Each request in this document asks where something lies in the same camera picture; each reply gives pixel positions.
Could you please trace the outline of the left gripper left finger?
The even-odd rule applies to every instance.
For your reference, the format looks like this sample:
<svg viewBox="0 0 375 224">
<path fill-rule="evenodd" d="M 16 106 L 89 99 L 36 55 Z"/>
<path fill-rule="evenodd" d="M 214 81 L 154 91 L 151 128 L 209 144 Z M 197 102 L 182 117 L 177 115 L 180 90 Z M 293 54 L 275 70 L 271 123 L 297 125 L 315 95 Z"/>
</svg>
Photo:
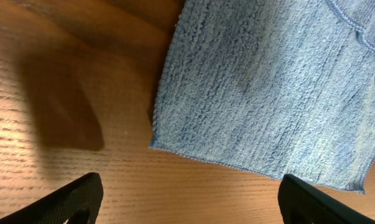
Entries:
<svg viewBox="0 0 375 224">
<path fill-rule="evenodd" d="M 101 177 L 90 172 L 40 200 L 0 219 L 0 224 L 95 224 L 104 191 Z"/>
</svg>

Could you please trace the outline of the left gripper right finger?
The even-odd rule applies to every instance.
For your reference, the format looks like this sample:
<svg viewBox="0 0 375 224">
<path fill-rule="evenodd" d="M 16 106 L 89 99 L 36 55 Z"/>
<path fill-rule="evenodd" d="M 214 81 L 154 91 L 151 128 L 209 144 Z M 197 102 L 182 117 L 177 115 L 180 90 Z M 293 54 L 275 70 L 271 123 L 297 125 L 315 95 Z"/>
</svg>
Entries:
<svg viewBox="0 0 375 224">
<path fill-rule="evenodd" d="M 283 176 L 277 199 L 285 224 L 375 224 L 292 174 Z"/>
</svg>

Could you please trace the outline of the blue cloth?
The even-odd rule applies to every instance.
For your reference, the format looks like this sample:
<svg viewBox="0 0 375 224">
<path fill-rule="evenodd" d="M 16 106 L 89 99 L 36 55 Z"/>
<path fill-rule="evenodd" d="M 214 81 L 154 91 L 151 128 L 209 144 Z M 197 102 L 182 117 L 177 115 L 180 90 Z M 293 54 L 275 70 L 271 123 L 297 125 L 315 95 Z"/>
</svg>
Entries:
<svg viewBox="0 0 375 224">
<path fill-rule="evenodd" d="M 150 146 L 363 193 L 375 160 L 375 0 L 187 1 Z"/>
</svg>

